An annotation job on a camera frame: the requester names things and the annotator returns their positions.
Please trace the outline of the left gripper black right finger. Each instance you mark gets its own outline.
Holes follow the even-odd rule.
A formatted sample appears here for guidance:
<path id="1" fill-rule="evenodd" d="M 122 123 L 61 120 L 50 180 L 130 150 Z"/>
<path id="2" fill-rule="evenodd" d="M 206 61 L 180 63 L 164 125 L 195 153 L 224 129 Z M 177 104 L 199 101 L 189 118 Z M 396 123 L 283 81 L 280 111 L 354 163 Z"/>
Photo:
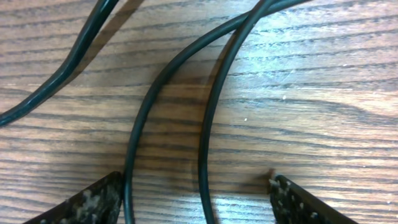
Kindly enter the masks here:
<path id="1" fill-rule="evenodd" d="M 283 175 L 269 179 L 276 224 L 358 224 Z"/>

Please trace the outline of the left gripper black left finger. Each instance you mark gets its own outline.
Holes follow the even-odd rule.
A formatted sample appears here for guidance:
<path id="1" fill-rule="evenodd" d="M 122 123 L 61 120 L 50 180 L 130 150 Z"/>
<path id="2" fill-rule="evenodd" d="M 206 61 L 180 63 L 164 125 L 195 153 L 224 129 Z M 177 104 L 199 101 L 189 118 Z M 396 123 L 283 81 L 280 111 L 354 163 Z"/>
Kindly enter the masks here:
<path id="1" fill-rule="evenodd" d="M 121 188 L 122 174 L 114 171 L 24 224 L 116 224 Z"/>

